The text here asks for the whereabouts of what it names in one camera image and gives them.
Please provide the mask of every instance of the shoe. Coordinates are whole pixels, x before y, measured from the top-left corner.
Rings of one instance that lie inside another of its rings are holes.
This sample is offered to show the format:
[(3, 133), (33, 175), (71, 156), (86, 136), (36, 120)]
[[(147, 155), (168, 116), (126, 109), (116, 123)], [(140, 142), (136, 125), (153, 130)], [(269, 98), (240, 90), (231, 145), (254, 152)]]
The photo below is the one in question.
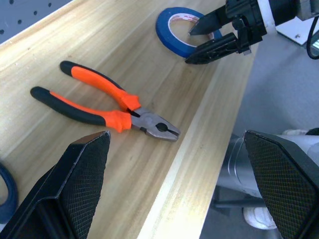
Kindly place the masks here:
[(262, 230), (277, 228), (267, 208), (244, 208), (243, 214), (245, 221), (254, 228)]
[(308, 130), (304, 129), (288, 129), (285, 130), (282, 135), (306, 135)]

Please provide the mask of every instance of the light wood surface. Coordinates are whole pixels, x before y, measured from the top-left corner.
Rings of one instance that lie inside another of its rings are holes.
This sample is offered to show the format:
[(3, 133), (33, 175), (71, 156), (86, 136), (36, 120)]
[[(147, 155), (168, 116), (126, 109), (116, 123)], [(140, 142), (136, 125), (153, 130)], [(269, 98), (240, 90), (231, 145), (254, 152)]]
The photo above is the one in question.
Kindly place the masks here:
[(99, 110), (119, 109), (105, 93), (59, 70), (62, 60), (96, 69), (177, 126), (176, 143), (140, 131), (111, 131), (101, 199), (88, 238), (198, 238), (254, 55), (195, 66), (167, 50), (158, 14), (202, 13), (223, 0), (75, 0), (0, 46), (0, 160), (20, 202), (68, 144), (104, 127), (68, 119), (29, 93), (42, 86)]

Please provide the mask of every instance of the wooden board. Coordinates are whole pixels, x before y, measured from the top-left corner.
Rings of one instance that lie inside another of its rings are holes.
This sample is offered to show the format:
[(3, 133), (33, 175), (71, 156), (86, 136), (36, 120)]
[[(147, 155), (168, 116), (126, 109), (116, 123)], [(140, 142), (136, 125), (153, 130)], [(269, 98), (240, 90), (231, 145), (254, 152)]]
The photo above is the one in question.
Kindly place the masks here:
[(187, 65), (155, 33), (166, 7), (202, 13), (211, 0), (75, 0), (0, 46), (0, 160), (20, 202), (68, 144), (104, 127), (68, 119), (29, 93), (42, 86), (99, 110), (113, 99), (59, 70), (71, 60), (111, 77), (182, 135), (178, 142), (111, 131), (101, 199), (88, 238), (198, 238), (254, 55)]

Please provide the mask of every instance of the gray floor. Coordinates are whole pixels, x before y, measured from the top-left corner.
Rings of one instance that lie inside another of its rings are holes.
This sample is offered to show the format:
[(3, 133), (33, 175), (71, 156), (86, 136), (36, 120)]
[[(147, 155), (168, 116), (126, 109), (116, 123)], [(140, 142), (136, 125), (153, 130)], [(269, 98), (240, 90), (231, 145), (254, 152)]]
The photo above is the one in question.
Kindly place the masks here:
[[(319, 61), (278, 35), (259, 45), (237, 121), (233, 129), (280, 134), (287, 129), (319, 127)], [(221, 198), (243, 195), (222, 189)], [(263, 231), (245, 223), (241, 209), (209, 209), (200, 239), (275, 239), (276, 230)]]

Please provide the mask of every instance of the blue object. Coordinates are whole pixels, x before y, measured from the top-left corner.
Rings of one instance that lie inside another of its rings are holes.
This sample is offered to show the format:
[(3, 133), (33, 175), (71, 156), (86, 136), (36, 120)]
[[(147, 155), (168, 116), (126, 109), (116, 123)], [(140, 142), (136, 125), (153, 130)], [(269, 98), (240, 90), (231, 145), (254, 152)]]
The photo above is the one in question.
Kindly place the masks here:
[(0, 205), (0, 224), (7, 223), (18, 207), (18, 190), (10, 172), (0, 163), (0, 176), (8, 188), (8, 198)]
[[(195, 51), (196, 47), (177, 39), (171, 32), (169, 24), (171, 21), (180, 19), (196, 22), (196, 19), (193, 18), (194, 16), (200, 18), (203, 14), (185, 7), (172, 7), (162, 11), (156, 21), (156, 33), (160, 41), (169, 50), (181, 57), (187, 58)], [(214, 32), (215, 39), (221, 37), (222, 35), (219, 30)]]

